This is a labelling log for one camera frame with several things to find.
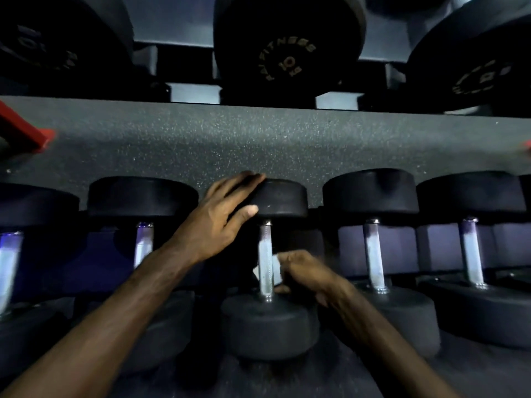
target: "speckled gray surface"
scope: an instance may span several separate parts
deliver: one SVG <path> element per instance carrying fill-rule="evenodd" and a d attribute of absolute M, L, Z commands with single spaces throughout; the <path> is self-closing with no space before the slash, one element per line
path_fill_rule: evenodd
<path fill-rule="evenodd" d="M 405 169 L 417 181 L 468 170 L 531 172 L 521 146 L 531 136 L 526 119 L 1 100 L 58 133 L 45 153 L 2 160 L 2 177 L 70 191 L 83 203 L 91 181 L 116 174 L 165 177 L 204 191 L 214 180 L 251 169 L 301 182 L 317 206 L 328 179 L 370 167 Z"/>

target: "person's left hand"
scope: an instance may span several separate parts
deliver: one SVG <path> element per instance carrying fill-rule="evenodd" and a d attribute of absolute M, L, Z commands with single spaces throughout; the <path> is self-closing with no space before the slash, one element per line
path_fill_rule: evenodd
<path fill-rule="evenodd" d="M 227 221 L 265 176 L 245 171 L 216 181 L 162 249 L 178 251 L 192 265 L 221 252 L 234 241 L 240 227 L 258 212 L 256 205 L 247 205 Z"/>

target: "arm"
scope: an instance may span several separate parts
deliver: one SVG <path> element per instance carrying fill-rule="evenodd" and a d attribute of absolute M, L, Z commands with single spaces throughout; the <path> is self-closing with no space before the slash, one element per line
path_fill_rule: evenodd
<path fill-rule="evenodd" d="M 160 249 L 48 353 L 16 379 L 1 398 L 100 398 L 107 395 L 123 361 L 149 321 L 196 263 L 234 241 L 258 207 L 235 208 L 264 179 L 250 172 L 214 183 L 199 207 Z"/>
<path fill-rule="evenodd" d="M 371 353 L 408 396 L 459 397 L 349 281 L 303 250 L 278 258 L 284 273 L 314 291 L 321 304 L 335 309 L 355 343 Z"/>

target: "person's right forearm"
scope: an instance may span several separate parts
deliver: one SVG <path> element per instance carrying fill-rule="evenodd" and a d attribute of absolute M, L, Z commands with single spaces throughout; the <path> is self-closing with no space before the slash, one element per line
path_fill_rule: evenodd
<path fill-rule="evenodd" d="M 325 296 L 355 342 L 375 355 L 409 396 L 459 397 L 349 281 L 338 279 Z"/>

